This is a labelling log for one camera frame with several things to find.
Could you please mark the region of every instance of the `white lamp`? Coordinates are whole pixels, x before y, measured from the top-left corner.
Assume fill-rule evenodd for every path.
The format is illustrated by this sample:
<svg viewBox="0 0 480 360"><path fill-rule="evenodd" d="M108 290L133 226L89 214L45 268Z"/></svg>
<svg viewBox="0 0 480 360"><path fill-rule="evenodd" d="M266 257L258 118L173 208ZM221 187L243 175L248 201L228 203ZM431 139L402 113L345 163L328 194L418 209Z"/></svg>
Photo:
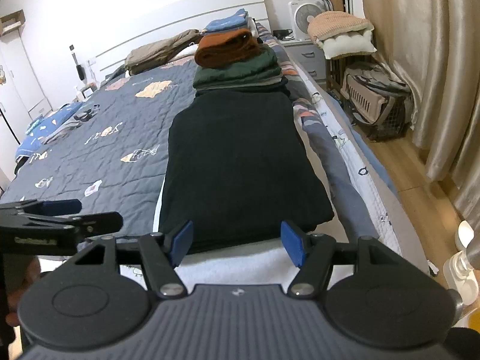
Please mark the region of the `white lamp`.
<svg viewBox="0 0 480 360"><path fill-rule="evenodd" d="M467 256L467 246L473 238L474 231L468 222L460 223L455 234L455 245L459 252L445 261L443 265L443 274L448 287L457 290L463 303L467 306L472 304L479 295L479 285L475 277L474 267L472 267ZM474 254L470 253L471 257L476 255L475 250L472 251Z"/></svg>

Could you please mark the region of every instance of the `gray quilt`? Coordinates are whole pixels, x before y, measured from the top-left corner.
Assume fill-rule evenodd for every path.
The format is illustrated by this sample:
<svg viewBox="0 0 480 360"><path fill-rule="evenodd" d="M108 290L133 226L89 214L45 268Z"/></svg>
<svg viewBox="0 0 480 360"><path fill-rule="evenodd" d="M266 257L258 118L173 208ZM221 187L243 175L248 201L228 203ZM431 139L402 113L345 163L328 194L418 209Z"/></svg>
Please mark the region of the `gray quilt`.
<svg viewBox="0 0 480 360"><path fill-rule="evenodd" d="M112 80L83 107L99 104L99 112L67 137L42 146L0 202L79 199L83 214L118 211L124 218L118 236L151 232L169 128L194 99L195 71L193 57L186 57Z"/></svg>

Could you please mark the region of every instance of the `human hand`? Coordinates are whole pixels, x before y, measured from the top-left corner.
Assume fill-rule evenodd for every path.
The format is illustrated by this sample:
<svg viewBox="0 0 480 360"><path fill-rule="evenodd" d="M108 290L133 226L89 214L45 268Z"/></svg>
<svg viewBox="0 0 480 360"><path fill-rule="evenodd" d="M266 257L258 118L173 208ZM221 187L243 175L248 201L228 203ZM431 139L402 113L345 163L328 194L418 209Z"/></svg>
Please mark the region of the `human hand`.
<svg viewBox="0 0 480 360"><path fill-rule="evenodd" d="M17 315L17 307L18 303L20 302L20 298L28 290L35 281L40 278L40 262L38 258L33 258L32 262L28 265L26 272L25 272L25 279L23 280L22 285L12 292L11 294L7 295L8 300L8 307L10 313L6 316L5 321L10 326L18 326L20 322L18 321Z"/></svg>

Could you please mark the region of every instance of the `round black disc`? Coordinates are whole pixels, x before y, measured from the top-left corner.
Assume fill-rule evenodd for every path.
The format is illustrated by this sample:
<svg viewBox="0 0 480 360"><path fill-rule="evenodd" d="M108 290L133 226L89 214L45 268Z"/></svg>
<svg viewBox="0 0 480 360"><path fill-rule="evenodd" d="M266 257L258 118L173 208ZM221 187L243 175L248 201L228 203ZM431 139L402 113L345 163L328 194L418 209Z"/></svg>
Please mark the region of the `round black disc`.
<svg viewBox="0 0 480 360"><path fill-rule="evenodd" d="M356 341L396 350L441 339L454 314L442 288L409 286L395 281L395 276L382 275L341 280L327 292L325 309L335 325Z"/></svg>
<svg viewBox="0 0 480 360"><path fill-rule="evenodd" d="M118 341L143 322L149 302L139 284L116 273L89 271L85 267L60 280L49 274L25 293L19 319L34 341L64 350L92 349Z"/></svg>

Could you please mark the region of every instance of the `orange folded garment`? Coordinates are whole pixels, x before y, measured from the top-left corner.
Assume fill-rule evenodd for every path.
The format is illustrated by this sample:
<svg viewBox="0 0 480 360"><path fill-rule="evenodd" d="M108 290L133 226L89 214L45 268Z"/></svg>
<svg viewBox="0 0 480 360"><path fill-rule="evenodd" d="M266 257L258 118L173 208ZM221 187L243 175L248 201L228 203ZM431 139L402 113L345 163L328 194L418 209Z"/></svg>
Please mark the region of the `orange folded garment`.
<svg viewBox="0 0 480 360"><path fill-rule="evenodd" d="M260 54L257 40L248 28L205 35L198 44L195 62L204 68L221 68Z"/></svg>

